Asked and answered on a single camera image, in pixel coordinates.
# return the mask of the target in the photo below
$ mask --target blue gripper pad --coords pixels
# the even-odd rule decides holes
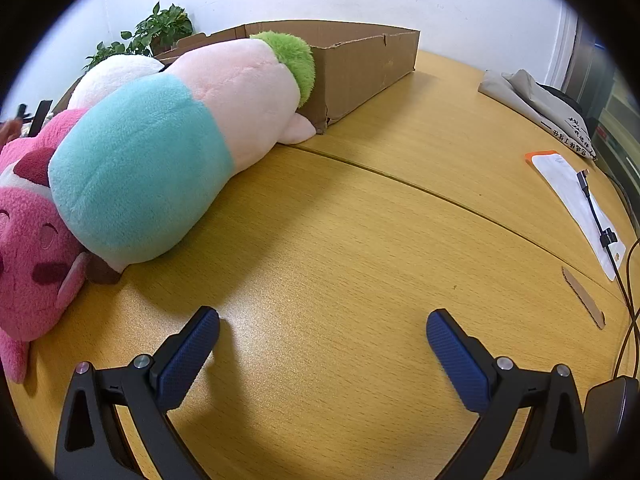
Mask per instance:
[[[465,408],[470,412],[484,413],[490,402],[487,377],[437,310],[427,318],[427,340]]]
[[[162,343],[154,354],[155,364],[150,372],[160,410],[165,412],[180,406],[219,334],[218,313],[211,307],[201,306],[180,333]]]

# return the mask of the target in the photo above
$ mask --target person's hand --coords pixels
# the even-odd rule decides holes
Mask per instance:
[[[8,142],[20,137],[22,120],[10,119],[0,124],[0,149]]]

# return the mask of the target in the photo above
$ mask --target blue textured pad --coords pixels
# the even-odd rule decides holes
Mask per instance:
[[[218,340],[219,333],[220,318],[218,313],[211,309],[191,330],[158,376],[158,395],[156,396],[158,408],[167,411],[180,406]]]
[[[484,413],[490,401],[487,378],[437,311],[427,319],[427,340],[465,408]]]

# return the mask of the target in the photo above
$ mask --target wooden table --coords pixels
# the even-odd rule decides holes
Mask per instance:
[[[524,211],[528,192],[534,212],[570,233],[574,221],[519,164],[526,151],[549,147],[577,161],[546,134],[530,139],[536,128],[527,120],[475,99],[471,75],[479,72],[427,54],[419,61],[422,72],[325,136],[277,146],[236,176],[169,253],[130,267],[118,285],[84,287],[33,345],[25,384],[11,386],[50,464],[74,365],[120,366],[152,352],[201,304],[219,311],[220,341],[170,417],[213,478],[433,478],[476,419],[426,341],[435,308],[521,367],[568,364],[582,400],[610,377],[627,326],[619,294],[588,260],[584,238],[576,238],[582,250],[570,248],[569,236],[543,237],[541,221]],[[462,142],[465,134],[497,151],[478,153],[482,142]],[[601,177],[590,176],[594,193],[626,236],[622,205]],[[502,181],[499,194],[492,186]],[[605,312],[604,330],[565,283],[562,265]],[[157,478],[120,413],[145,475]],[[523,421],[521,414],[490,478],[506,465]]]

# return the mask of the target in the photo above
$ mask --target green fuzzy plush hair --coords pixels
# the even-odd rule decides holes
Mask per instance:
[[[252,34],[251,38],[263,40],[269,45],[278,61],[286,65],[293,74],[298,88],[300,88],[298,106],[301,107],[309,99],[316,79],[316,66],[311,55],[311,48],[297,36],[272,30]]]

